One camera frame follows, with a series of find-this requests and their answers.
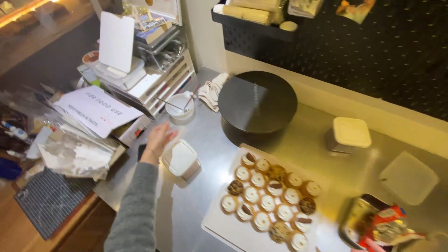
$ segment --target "cupcake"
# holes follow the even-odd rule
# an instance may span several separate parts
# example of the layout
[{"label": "cupcake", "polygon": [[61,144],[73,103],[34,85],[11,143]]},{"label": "cupcake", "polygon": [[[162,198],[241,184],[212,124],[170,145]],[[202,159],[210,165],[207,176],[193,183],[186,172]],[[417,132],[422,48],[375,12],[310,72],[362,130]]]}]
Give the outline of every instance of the cupcake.
[{"label": "cupcake", "polygon": [[277,181],[283,181],[284,178],[286,177],[286,170],[280,165],[273,165],[267,171],[267,176],[270,179],[274,179]]},{"label": "cupcake", "polygon": [[272,224],[269,230],[269,236],[276,243],[282,243],[286,240],[291,229],[284,222],[276,222]]},{"label": "cupcake", "polygon": [[245,166],[249,169],[253,169],[255,166],[255,157],[254,155],[250,154],[249,152],[246,153],[246,155],[244,155],[241,158],[241,165]]},{"label": "cupcake", "polygon": [[300,252],[306,249],[308,240],[302,232],[293,230],[289,233],[287,243],[291,252]]},{"label": "cupcake", "polygon": [[302,179],[297,175],[297,173],[288,173],[284,178],[284,184],[287,187],[299,189],[302,185]]},{"label": "cupcake", "polygon": [[227,187],[228,193],[233,196],[239,196],[244,192],[243,183],[238,180],[233,180]]},{"label": "cupcake", "polygon": [[316,203],[312,198],[303,197],[303,199],[299,202],[299,208],[303,213],[311,215],[316,212]]},{"label": "cupcake", "polygon": [[266,184],[266,179],[264,178],[263,174],[256,172],[252,174],[249,182],[253,187],[257,189],[263,189],[264,185]]},{"label": "cupcake", "polygon": [[295,229],[302,233],[306,233],[308,230],[310,230],[312,222],[313,220],[311,220],[308,215],[302,212],[297,212],[291,219],[290,224],[292,229]]},{"label": "cupcake", "polygon": [[283,194],[283,186],[280,182],[271,180],[269,183],[266,183],[264,191],[272,197],[279,197]]},{"label": "cupcake", "polygon": [[246,187],[244,189],[243,200],[249,204],[258,204],[260,201],[260,192],[253,187]]},{"label": "cupcake", "polygon": [[221,199],[221,209],[225,214],[234,213],[238,209],[238,198],[232,195],[226,195]]},{"label": "cupcake", "polygon": [[237,210],[238,220],[241,222],[250,222],[254,212],[254,207],[251,204],[242,203]]},{"label": "cupcake", "polygon": [[251,175],[250,171],[244,166],[235,169],[235,178],[241,182],[249,181]]},{"label": "cupcake", "polygon": [[252,219],[252,226],[257,232],[267,232],[272,226],[271,218],[265,212],[256,212]]},{"label": "cupcake", "polygon": [[300,200],[299,191],[297,191],[296,189],[288,188],[284,191],[280,200],[287,205],[295,206],[299,203]]},{"label": "cupcake", "polygon": [[293,217],[293,211],[288,205],[285,204],[277,205],[274,209],[274,213],[279,221],[288,222]]},{"label": "cupcake", "polygon": [[320,185],[314,181],[307,181],[302,186],[302,194],[312,199],[319,196],[321,190]]},{"label": "cupcake", "polygon": [[255,170],[259,173],[266,174],[271,164],[266,159],[260,158],[255,163]]},{"label": "cupcake", "polygon": [[260,210],[262,210],[265,213],[272,213],[276,208],[276,203],[271,195],[265,194],[261,196],[261,200],[260,203],[258,204],[258,207],[260,207]]}]

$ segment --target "gray sleeve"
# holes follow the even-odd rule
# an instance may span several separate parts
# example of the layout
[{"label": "gray sleeve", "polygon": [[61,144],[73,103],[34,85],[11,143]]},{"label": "gray sleeve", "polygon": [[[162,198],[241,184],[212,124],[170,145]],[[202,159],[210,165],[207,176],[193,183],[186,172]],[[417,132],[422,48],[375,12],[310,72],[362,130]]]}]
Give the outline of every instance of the gray sleeve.
[{"label": "gray sleeve", "polygon": [[155,251],[155,188],[159,169],[138,163],[126,189],[104,252]]}]

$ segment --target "pegboard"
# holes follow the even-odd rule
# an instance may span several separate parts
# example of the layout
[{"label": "pegboard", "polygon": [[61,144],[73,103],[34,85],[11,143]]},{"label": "pegboard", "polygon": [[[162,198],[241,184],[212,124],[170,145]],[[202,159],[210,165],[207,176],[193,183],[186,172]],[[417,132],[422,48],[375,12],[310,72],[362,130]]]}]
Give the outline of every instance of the pegboard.
[{"label": "pegboard", "polygon": [[293,42],[223,25],[225,49],[448,121],[448,0],[377,0],[364,22],[325,0]]}]

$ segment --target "white towel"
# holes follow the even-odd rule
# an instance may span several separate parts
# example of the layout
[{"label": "white towel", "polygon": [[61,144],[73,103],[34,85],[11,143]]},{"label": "white towel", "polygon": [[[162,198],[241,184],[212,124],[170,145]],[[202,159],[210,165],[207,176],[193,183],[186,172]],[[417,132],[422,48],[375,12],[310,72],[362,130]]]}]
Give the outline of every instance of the white towel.
[{"label": "white towel", "polygon": [[229,74],[220,74],[211,82],[206,81],[204,86],[199,88],[199,98],[203,100],[215,113],[220,110],[218,108],[218,96],[220,95],[221,88],[230,77],[231,76]]}]

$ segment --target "stainless steel counter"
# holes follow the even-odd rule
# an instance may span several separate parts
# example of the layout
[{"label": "stainless steel counter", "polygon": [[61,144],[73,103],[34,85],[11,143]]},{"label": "stainless steel counter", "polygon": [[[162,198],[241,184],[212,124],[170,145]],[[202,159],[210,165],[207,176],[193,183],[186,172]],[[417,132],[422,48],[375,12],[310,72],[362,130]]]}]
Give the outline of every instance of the stainless steel counter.
[{"label": "stainless steel counter", "polygon": [[[212,80],[218,73],[207,68],[194,77],[184,90],[194,91],[198,83]],[[320,210],[326,219],[318,232],[322,252],[348,252],[349,247],[338,235],[351,198],[370,193],[388,204],[397,202],[409,215],[409,227],[418,232],[448,233],[445,195],[448,194],[448,160],[437,155],[371,131],[372,146],[348,156],[335,155],[325,147],[325,132],[334,116],[299,104],[291,123],[271,135],[248,135],[236,131],[219,113],[214,113],[195,99],[195,115],[188,123],[171,122],[198,153],[202,168],[185,182],[162,165],[157,186],[157,248],[161,252],[234,251],[201,229],[201,222],[211,201],[223,183],[228,182],[228,169],[240,143],[246,143],[327,177],[331,190]],[[154,123],[169,120],[166,112]],[[118,211],[137,163],[137,148],[146,142],[149,130],[119,160],[106,181],[94,189],[108,205]],[[406,206],[387,191],[378,179],[379,173],[402,151],[408,151],[432,168],[440,177],[439,185],[419,206]]]}]

